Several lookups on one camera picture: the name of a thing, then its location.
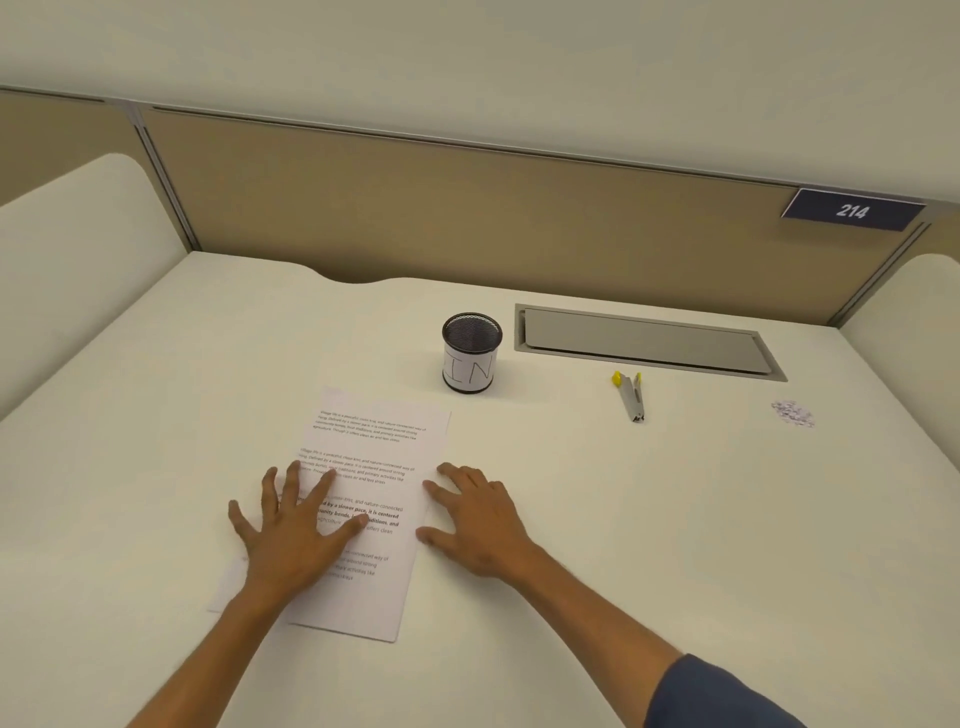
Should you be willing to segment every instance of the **white wall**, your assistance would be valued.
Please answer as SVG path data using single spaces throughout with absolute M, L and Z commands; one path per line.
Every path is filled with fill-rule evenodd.
M 960 201 L 956 0 L 6 0 L 0 84 Z
M 185 256 L 123 155 L 0 207 L 0 420 Z
M 960 263 L 913 258 L 841 331 L 960 469 Z

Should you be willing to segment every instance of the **wrist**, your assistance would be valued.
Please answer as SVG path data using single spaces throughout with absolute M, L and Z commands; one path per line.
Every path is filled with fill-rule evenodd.
M 240 592 L 230 601 L 230 606 L 251 619 L 269 619 L 275 621 L 287 606 L 285 599 L 272 595 L 268 590 L 244 584 Z
M 524 592 L 532 588 L 554 564 L 556 562 L 550 554 L 531 541 L 527 546 L 518 550 L 515 558 L 511 560 L 510 566 L 504 570 L 500 578 L 518 592 Z

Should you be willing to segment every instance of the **text 214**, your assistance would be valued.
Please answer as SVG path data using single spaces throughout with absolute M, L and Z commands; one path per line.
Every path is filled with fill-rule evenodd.
M 868 212 L 870 212 L 870 206 L 844 205 L 837 212 L 837 217 L 858 217 L 862 220 Z

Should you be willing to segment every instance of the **navy blue sign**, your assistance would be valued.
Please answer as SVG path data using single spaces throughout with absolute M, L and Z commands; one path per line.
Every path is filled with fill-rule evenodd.
M 794 196 L 780 217 L 882 231 L 904 231 L 924 207 L 926 205 L 922 203 L 804 188 Z

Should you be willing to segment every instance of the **sheet of paper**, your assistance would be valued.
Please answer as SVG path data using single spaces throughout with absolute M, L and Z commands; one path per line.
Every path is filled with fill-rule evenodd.
M 297 453 L 300 497 L 335 468 L 318 529 L 329 533 L 355 513 L 370 514 L 370 522 L 340 561 L 287 608 L 287 621 L 396 640 L 417 555 L 414 531 L 428 503 L 421 483 L 442 460 L 449 418 L 449 412 L 429 405 L 367 401 L 324 388 Z M 231 565 L 211 610 L 223 610 L 245 575 L 245 560 Z

